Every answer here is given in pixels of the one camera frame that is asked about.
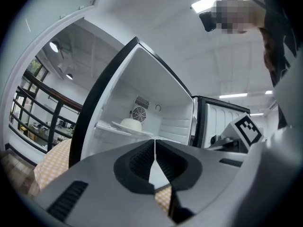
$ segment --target fan grille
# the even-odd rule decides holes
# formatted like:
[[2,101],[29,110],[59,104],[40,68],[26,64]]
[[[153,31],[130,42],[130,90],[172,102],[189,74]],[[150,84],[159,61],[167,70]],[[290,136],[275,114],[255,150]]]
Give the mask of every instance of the fan grille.
[[143,122],[144,119],[146,119],[146,112],[144,108],[137,107],[133,111],[133,119]]

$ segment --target white bowl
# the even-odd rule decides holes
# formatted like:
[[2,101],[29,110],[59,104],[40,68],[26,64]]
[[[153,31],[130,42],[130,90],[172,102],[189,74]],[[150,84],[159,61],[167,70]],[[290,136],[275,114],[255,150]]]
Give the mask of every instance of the white bowl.
[[134,131],[142,131],[142,125],[139,121],[135,119],[123,119],[121,125],[128,127]]

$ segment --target fluorescent light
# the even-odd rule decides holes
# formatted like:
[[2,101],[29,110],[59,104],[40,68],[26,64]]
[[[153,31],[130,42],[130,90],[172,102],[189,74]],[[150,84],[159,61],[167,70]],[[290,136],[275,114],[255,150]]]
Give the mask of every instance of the fluorescent light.
[[68,73],[68,74],[66,74],[66,77],[69,78],[70,80],[72,80],[72,74]]
[[202,11],[210,9],[216,0],[200,0],[191,5],[191,7],[195,10],[196,13],[200,13]]
[[58,47],[57,47],[53,42],[50,42],[49,45],[50,45],[50,47],[51,47],[51,49],[52,49],[53,51],[55,51],[55,52],[58,52],[58,51],[59,51],[59,50],[58,50]]
[[263,114],[264,114],[264,113],[253,113],[253,114],[251,113],[250,116],[261,116],[261,115],[263,115]]
[[230,95],[221,95],[219,98],[243,97],[243,96],[247,96],[247,93],[230,94]]

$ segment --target beige tablecloth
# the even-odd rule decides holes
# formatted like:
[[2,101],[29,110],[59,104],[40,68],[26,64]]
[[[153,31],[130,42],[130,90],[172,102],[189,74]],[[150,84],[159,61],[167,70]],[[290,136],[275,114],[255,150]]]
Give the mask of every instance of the beige tablecloth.
[[[68,170],[71,139],[64,140],[52,148],[44,159],[34,169],[35,179],[40,190],[45,188],[53,179]],[[168,214],[171,197],[171,186],[158,191],[155,200],[162,210]]]

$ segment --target floor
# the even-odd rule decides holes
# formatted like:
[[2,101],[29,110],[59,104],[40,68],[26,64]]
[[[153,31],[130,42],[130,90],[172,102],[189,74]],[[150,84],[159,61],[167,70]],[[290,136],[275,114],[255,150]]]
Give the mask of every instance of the floor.
[[35,166],[23,160],[11,149],[0,152],[0,161],[12,186],[17,192],[30,198],[38,195],[39,186],[34,176]]

